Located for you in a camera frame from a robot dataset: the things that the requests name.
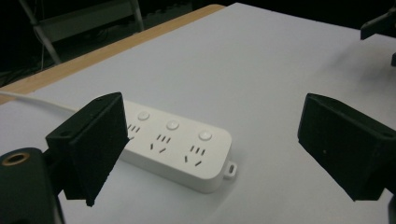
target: electrical outlet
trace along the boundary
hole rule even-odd
[[[130,141],[122,160],[204,193],[235,176],[227,131],[128,101],[124,107]]]

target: white table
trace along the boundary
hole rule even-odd
[[[391,194],[353,203],[298,144],[308,92],[338,99],[396,129],[396,40],[235,4],[124,51],[31,95],[81,107],[125,99],[228,130],[238,174],[201,194],[119,161],[93,208],[61,203],[67,223],[388,223]],[[70,115],[0,106],[0,153],[47,149]]]

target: white power strip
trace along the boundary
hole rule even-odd
[[[124,106],[131,140],[122,160],[203,193],[235,176],[227,131],[128,101]]]

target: wooden table edge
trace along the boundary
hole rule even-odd
[[[136,35],[131,35],[120,41],[104,46],[100,49],[94,50],[90,53],[79,56],[73,60],[61,63],[48,70],[26,77],[5,87],[0,88],[0,91],[12,91],[20,94],[27,94],[32,91],[39,90],[48,86],[64,77],[68,77],[76,72],[99,63],[107,58],[110,58],[118,53],[121,53],[134,46],[142,44],[160,35],[164,35],[179,27],[197,21],[205,16],[208,16],[216,11],[225,8],[221,5],[209,5],[190,12],[186,15],[180,16],[173,20],[164,22],[160,25],[145,30]],[[0,105],[12,100],[12,97],[0,95]]]

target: power cord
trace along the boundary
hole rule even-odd
[[[72,113],[78,112],[78,109],[69,107],[67,105],[60,105],[60,104],[57,104],[57,103],[54,103],[51,101],[47,101],[47,100],[43,100],[40,98],[35,98],[35,97],[23,95],[23,94],[18,94],[18,93],[14,93],[14,92],[10,92],[10,91],[0,91],[0,95],[15,97],[17,99],[23,99],[23,100],[27,100],[27,101],[31,101],[31,102],[39,102],[39,103],[46,104],[46,105],[53,105],[53,106],[56,106],[58,108],[61,108],[63,110],[66,110],[66,111],[69,111]]]

